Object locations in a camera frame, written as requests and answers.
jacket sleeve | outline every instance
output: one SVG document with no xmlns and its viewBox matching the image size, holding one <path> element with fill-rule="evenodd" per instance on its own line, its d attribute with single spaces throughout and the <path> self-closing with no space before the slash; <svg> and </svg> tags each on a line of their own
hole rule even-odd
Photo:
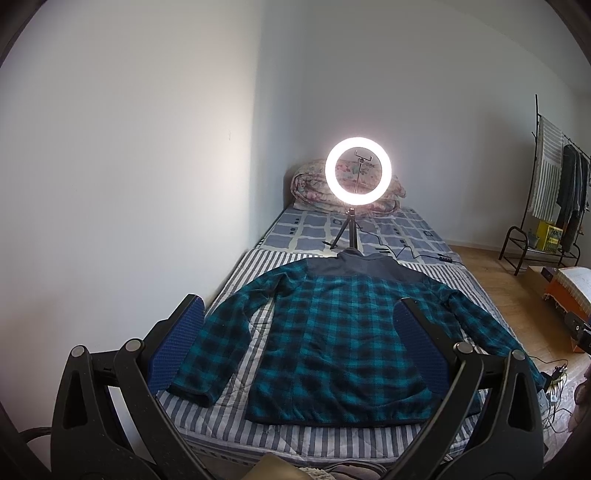
<svg viewBox="0 0 591 480">
<path fill-rule="evenodd" d="M 463 330 L 478 346 L 490 355 L 507 356 L 523 346 L 487 311 L 474 304 L 461 291 L 447 289 L 447 306 L 455 315 Z M 545 379 L 526 354 L 536 390 L 544 388 Z"/>
<path fill-rule="evenodd" d="M 306 260 L 300 260 L 269 270 L 228 297 L 206 318 L 168 390 L 201 406 L 213 405 L 248 349 L 252 314 L 305 279 Z"/>
</svg>

teal plaid jacket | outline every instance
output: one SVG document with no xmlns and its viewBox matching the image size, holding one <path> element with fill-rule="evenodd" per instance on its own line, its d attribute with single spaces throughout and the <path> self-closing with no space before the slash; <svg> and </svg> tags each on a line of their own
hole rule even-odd
<svg viewBox="0 0 591 480">
<path fill-rule="evenodd" d="M 251 342 L 249 319 L 275 297 L 275 312 L 246 418 L 259 423 L 377 426 L 427 420 L 431 392 L 392 321 L 410 297 L 452 340 L 463 329 L 487 353 L 519 343 L 488 312 L 421 272 L 381 254 L 347 250 L 264 273 L 205 321 L 169 390 L 202 406 L 220 397 Z M 540 372 L 528 359 L 538 388 Z"/>
</svg>

folded comforter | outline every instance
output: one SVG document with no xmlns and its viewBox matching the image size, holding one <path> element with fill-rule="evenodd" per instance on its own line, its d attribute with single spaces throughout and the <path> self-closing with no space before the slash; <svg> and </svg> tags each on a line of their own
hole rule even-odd
<svg viewBox="0 0 591 480">
<path fill-rule="evenodd" d="M 314 160 L 302 165 L 291 180 L 291 194 L 295 197 L 294 208 L 300 210 L 319 210 L 321 212 L 343 212 L 348 205 L 339 200 L 326 183 L 324 174 L 325 160 Z M 348 192 L 355 191 L 359 163 L 339 160 L 336 164 L 336 177 Z M 367 193 L 379 183 L 382 168 L 378 163 L 364 163 L 361 166 L 357 193 Z M 368 205 L 355 207 L 359 216 L 378 216 L 395 213 L 400 208 L 400 198 L 406 197 L 406 191 L 400 185 L 398 177 L 392 175 L 388 189 L 382 197 Z"/>
</svg>

tripod leg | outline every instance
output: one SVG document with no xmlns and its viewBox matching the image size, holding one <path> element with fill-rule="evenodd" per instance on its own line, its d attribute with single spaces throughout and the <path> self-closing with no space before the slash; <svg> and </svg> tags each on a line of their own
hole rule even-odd
<svg viewBox="0 0 591 480">
<path fill-rule="evenodd" d="M 349 214 L 349 246 L 351 248 L 357 248 L 357 224 L 355 223 L 354 210 Z"/>
<path fill-rule="evenodd" d="M 343 235 L 343 232 L 345 231 L 345 229 L 347 228 L 347 225 L 349 224 L 349 217 L 347 217 L 347 219 L 345 220 L 345 222 L 343 223 L 343 226 L 340 228 L 339 233 L 337 233 L 337 236 L 335 237 L 335 239 L 333 240 L 333 242 L 330 244 L 330 249 L 332 250 L 334 247 L 336 247 L 336 244 L 338 243 L 341 235 Z"/>
</svg>

metal clothes rack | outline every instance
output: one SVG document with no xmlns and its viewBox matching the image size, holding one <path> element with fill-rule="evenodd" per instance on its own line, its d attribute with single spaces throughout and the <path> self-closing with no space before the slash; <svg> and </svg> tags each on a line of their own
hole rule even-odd
<svg viewBox="0 0 591 480">
<path fill-rule="evenodd" d="M 577 254 L 572 253 L 571 251 L 565 252 L 562 250 L 562 247 L 559 247 L 556 252 L 547 252 L 544 250 L 538 250 L 536 248 L 531 248 L 528 245 L 527 241 L 527 233 L 523 230 L 523 225 L 525 223 L 525 218 L 527 217 L 527 207 L 530 204 L 531 200 L 531 192 L 534 188 L 534 177 L 535 177 L 535 167 L 538 159 L 538 134 L 540 129 L 540 111 L 538 109 L 538 95 L 535 96 L 535 131 L 536 133 L 532 132 L 532 135 L 535 138 L 535 150 L 534 150 L 534 166 L 531 171 L 531 180 L 530 180 L 530 192 L 527 194 L 527 202 L 525 203 L 525 208 L 523 211 L 523 217 L 521 218 L 521 223 L 519 226 L 513 225 L 507 230 L 507 235 L 505 236 L 505 243 L 503 243 L 503 248 L 501 249 L 501 253 L 499 254 L 499 260 L 503 258 L 507 260 L 509 265 L 511 265 L 515 269 L 514 275 L 517 275 L 520 270 L 525 270 L 526 267 L 523 267 L 524 260 L 535 260 L 535 262 L 542 262 L 548 263 L 551 265 L 557 265 L 559 268 L 564 266 L 567 267 L 568 265 L 564 263 L 566 258 L 570 260 L 574 260 L 574 266 L 579 263 L 579 259 L 581 258 L 581 249 L 577 245 L 577 240 L 579 238 L 579 231 L 577 231 L 576 236 L 574 237 L 573 247 L 577 249 Z M 591 163 L 591 158 L 575 143 L 571 140 L 570 137 L 563 134 L 564 139 L 570 143 L 574 148 L 576 148 L 579 153 L 587 160 L 588 163 Z M 583 211 L 581 224 L 583 222 L 583 217 L 585 214 Z M 520 234 L 522 238 L 515 238 L 511 236 L 513 232 L 517 232 Z M 512 242 L 514 245 L 518 246 L 521 249 L 521 255 L 518 257 L 509 257 L 505 255 L 505 250 L 507 248 L 507 243 Z M 534 254 L 536 257 L 527 258 L 528 254 Z M 518 260 L 517 265 L 512 262 L 512 260 Z"/>
</svg>

